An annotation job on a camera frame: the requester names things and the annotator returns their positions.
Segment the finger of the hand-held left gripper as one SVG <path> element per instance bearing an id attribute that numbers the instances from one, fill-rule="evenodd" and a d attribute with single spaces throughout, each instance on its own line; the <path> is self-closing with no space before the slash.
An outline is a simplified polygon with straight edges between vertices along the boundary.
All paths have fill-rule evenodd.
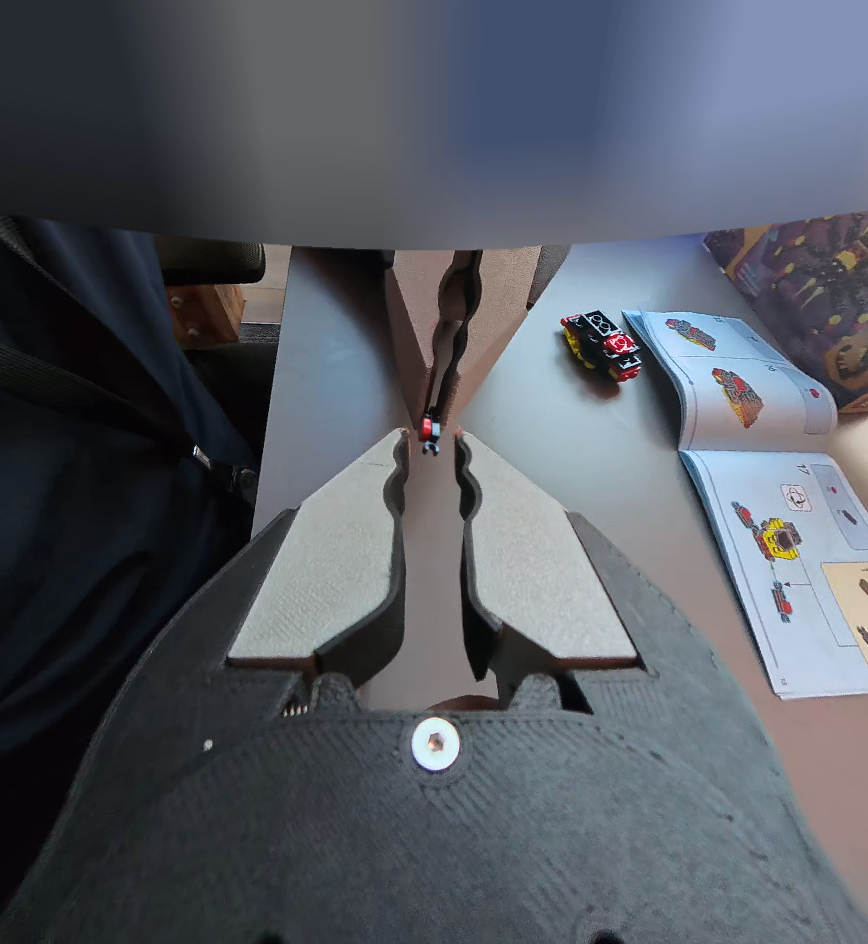
<path id="1" fill-rule="evenodd" d="M 457 251 L 440 288 L 436 417 L 448 427 L 526 317 L 539 249 Z"/>
<path id="2" fill-rule="evenodd" d="M 453 250 L 396 250 L 384 276 L 398 377 L 416 430 L 422 428 L 437 373 L 441 287 L 454 258 Z"/>

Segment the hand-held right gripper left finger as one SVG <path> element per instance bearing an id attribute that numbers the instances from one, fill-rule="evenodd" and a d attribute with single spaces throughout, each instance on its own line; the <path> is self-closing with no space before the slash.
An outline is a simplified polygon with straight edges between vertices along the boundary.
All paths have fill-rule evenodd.
<path id="1" fill-rule="evenodd" d="M 368 682 L 404 640 L 409 433 L 393 430 L 305 499 L 228 651 L 236 667 Z"/>

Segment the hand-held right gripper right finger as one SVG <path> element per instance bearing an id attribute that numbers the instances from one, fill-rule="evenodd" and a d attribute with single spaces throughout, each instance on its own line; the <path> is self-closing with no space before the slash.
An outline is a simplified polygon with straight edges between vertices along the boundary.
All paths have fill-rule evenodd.
<path id="1" fill-rule="evenodd" d="M 463 642 L 478 680 L 637 667 L 563 505 L 472 434 L 454 436 Z"/>

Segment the black yellow red lego model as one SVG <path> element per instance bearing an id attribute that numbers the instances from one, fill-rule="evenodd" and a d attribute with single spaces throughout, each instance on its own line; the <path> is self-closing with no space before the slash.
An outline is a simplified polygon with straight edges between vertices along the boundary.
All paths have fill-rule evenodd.
<path id="1" fill-rule="evenodd" d="M 568 347 L 586 368 L 607 374 L 617 384 L 639 376 L 640 346 L 601 311 L 563 317 L 560 325 Z"/>

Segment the lego instruction booklet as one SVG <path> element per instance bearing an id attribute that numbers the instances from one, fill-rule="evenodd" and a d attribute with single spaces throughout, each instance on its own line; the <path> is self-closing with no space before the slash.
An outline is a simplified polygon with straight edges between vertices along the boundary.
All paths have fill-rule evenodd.
<path id="1" fill-rule="evenodd" d="M 676 386 L 678 454 L 773 691 L 868 694 L 868 512 L 824 453 L 829 390 L 739 319 L 622 314 Z"/>

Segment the purple yellow lego box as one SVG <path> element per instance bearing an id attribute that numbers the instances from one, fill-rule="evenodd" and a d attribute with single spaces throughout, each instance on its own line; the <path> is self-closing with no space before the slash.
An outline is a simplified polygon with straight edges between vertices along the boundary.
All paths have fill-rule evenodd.
<path id="1" fill-rule="evenodd" d="M 868 210 L 714 230 L 704 244 L 789 360 L 839 412 L 868 413 Z"/>

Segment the wooden block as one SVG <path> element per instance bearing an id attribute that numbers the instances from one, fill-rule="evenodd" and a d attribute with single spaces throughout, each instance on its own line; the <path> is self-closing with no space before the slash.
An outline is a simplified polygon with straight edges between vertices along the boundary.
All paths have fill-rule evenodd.
<path id="1" fill-rule="evenodd" d="M 239 285 L 186 285 L 165 288 L 173 333 L 181 348 L 235 345 L 245 299 Z"/>

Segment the black office chair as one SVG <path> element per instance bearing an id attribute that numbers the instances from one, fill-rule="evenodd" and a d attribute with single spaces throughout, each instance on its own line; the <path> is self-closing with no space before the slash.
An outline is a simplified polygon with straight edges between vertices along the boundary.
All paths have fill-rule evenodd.
<path id="1" fill-rule="evenodd" d="M 266 273 L 262 243 L 163 234 L 153 242 L 167 287 L 255 284 Z"/>

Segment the person's navy jacket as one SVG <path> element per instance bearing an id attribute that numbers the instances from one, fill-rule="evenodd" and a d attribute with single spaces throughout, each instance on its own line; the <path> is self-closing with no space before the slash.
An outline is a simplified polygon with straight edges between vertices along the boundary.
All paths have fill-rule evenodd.
<path id="1" fill-rule="evenodd" d="M 0 345 L 260 465 L 174 336 L 147 233 L 0 214 Z M 116 689 L 249 525 L 192 459 L 0 389 L 0 913 Z"/>

